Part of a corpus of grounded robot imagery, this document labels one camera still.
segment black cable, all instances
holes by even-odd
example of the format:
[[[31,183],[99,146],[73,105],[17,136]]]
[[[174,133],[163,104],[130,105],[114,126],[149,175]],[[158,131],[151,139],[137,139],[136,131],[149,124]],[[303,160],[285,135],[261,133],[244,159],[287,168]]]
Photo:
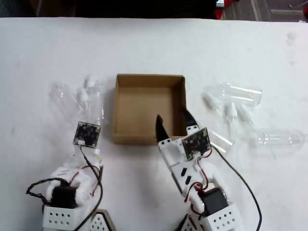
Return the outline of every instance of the black cable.
[[[95,213],[95,211],[97,210],[98,206],[100,205],[101,200],[102,200],[102,197],[103,197],[103,186],[102,186],[102,182],[101,182],[101,178],[102,178],[102,174],[103,174],[103,173],[102,173],[103,168],[101,168],[101,171],[100,171],[99,175],[97,175],[97,173],[96,173],[96,171],[95,171],[93,165],[92,165],[91,162],[87,159],[86,155],[83,153],[81,146],[79,146],[79,148],[80,148],[81,153],[83,154],[83,158],[86,160],[87,164],[90,166],[91,170],[93,171],[93,173],[94,173],[94,175],[95,175],[95,177],[96,177],[96,179],[97,179],[97,181],[98,181],[98,184],[99,184],[99,186],[100,186],[100,188],[101,188],[101,195],[100,195],[100,198],[99,198],[99,200],[98,200],[96,206],[95,206],[95,207],[92,209],[92,211],[87,215],[87,217],[84,218],[84,220],[74,229],[74,231],[78,231],[78,230],[90,219],[90,217],[92,217],[92,215]]]
[[[44,180],[39,180],[38,182],[31,184],[29,186],[29,188],[27,189],[26,194],[29,194],[30,196],[33,196],[33,197],[40,198],[43,202],[43,206],[48,205],[49,202],[47,201],[47,199],[41,193],[33,193],[33,192],[31,192],[31,189],[36,185],[43,184],[43,183],[46,183],[48,181],[53,181],[53,180],[60,181],[62,186],[69,185],[69,183],[62,178],[48,178],[48,179],[44,179]]]
[[[239,178],[241,178],[241,180],[243,181],[243,183],[246,185],[247,189],[249,190],[252,198],[254,199],[255,203],[256,203],[256,206],[257,206],[257,210],[258,210],[258,213],[259,213],[259,223],[258,223],[258,226],[257,226],[257,229],[256,231],[259,231],[260,230],[260,227],[261,227],[261,223],[262,223],[262,213],[261,213],[261,209],[260,209],[260,206],[258,204],[258,201],[254,195],[254,193],[252,192],[252,190],[250,189],[248,183],[244,180],[244,178],[241,176],[241,174],[226,160],[225,157],[223,157],[223,155],[221,154],[221,152],[214,146],[212,146],[212,148],[214,148],[216,150],[216,152],[220,155],[220,157],[226,162],[226,164],[239,176]]]

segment clear plastic bottle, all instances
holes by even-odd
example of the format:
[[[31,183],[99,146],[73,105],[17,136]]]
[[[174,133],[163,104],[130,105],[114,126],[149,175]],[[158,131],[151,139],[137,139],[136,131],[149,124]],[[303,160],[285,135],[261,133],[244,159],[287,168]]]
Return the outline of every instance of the clear plastic bottle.
[[[63,83],[54,83],[49,96],[65,121],[68,124],[75,124],[83,109],[69,86]]]
[[[243,103],[249,106],[257,106],[261,102],[262,90],[220,83],[213,88],[213,94],[218,98],[234,103]]]
[[[258,131],[254,137],[257,146],[301,147],[308,140],[308,135],[299,130]]]
[[[88,95],[89,122],[102,125],[104,119],[103,85],[96,81],[95,84],[88,87]]]

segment white table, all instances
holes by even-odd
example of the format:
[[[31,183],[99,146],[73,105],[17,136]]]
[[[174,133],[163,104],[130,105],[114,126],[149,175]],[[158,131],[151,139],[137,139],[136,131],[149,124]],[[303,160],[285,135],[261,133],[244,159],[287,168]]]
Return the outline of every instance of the white table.
[[[222,119],[213,120],[205,108],[204,86],[236,81],[264,91],[256,127],[308,132],[307,54],[308,27],[300,23],[0,19],[0,230],[40,230],[41,202],[25,195],[26,189],[47,178],[68,155],[74,132],[60,139],[49,119],[52,82],[75,89],[92,75],[112,88],[117,73],[183,74],[188,109],[208,126]],[[188,206],[158,149],[114,145],[108,128],[101,142],[100,208],[109,211],[117,230],[173,230]],[[228,154],[258,198],[261,230],[306,229],[307,151],[304,146],[288,158],[256,157],[237,141]],[[250,194],[221,160],[213,161],[229,182],[247,230],[255,230],[258,217]]]

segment circuit board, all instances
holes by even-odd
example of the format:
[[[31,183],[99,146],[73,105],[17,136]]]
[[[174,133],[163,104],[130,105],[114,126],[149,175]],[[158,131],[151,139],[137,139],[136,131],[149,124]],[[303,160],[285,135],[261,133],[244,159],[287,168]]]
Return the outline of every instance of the circuit board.
[[[182,140],[182,144],[187,160],[194,159],[197,154],[202,156],[205,152],[211,149],[210,139],[206,128],[186,137]]]
[[[84,141],[82,146],[96,148],[98,137],[101,132],[101,126],[78,122],[73,144],[79,144],[78,141]]]

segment cardboard box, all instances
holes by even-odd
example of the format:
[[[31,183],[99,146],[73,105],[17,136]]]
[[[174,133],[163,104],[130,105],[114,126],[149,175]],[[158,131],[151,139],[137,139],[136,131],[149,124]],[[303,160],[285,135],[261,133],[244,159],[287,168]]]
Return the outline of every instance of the cardboard box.
[[[171,138],[186,136],[184,76],[119,74],[115,86],[112,140],[119,144],[156,144],[157,115]]]

